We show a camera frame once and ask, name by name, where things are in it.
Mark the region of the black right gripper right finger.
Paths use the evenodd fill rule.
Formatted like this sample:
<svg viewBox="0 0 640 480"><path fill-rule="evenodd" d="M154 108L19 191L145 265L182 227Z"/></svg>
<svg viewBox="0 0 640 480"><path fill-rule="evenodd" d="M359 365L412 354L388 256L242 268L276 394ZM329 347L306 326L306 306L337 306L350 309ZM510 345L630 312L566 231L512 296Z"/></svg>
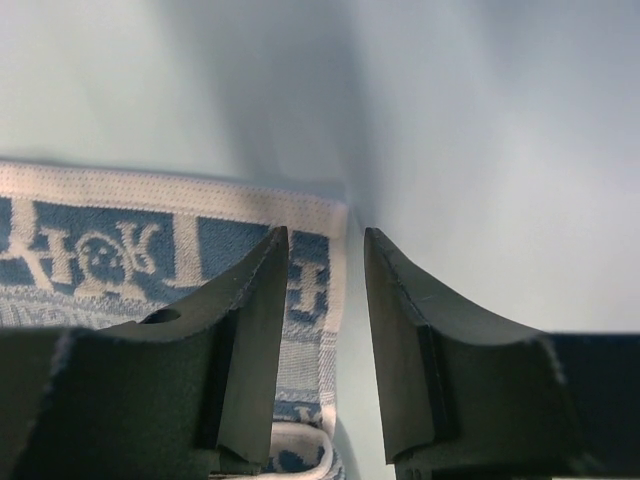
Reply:
<svg viewBox="0 0 640 480"><path fill-rule="evenodd" d="M399 479L635 479L639 337L488 311L381 230L364 269L386 462Z"/></svg>

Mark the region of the blue white patterned towel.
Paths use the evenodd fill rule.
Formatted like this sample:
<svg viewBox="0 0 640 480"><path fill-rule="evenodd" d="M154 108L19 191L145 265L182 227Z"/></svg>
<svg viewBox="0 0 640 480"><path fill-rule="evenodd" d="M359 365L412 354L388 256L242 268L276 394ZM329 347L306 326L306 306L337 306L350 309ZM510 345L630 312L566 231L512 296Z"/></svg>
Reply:
<svg viewBox="0 0 640 480"><path fill-rule="evenodd" d="M108 327L192 292L284 226L289 267L266 479L341 479L345 204L207 178L1 164L1 323Z"/></svg>

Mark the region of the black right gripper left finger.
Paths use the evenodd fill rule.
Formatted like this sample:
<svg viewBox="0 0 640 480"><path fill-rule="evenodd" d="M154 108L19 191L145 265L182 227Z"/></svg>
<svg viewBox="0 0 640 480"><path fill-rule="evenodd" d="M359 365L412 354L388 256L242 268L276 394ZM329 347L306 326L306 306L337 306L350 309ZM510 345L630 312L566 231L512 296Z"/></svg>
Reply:
<svg viewBox="0 0 640 480"><path fill-rule="evenodd" d="M1 332L5 479L206 479L268 462L289 263L277 227L140 322Z"/></svg>

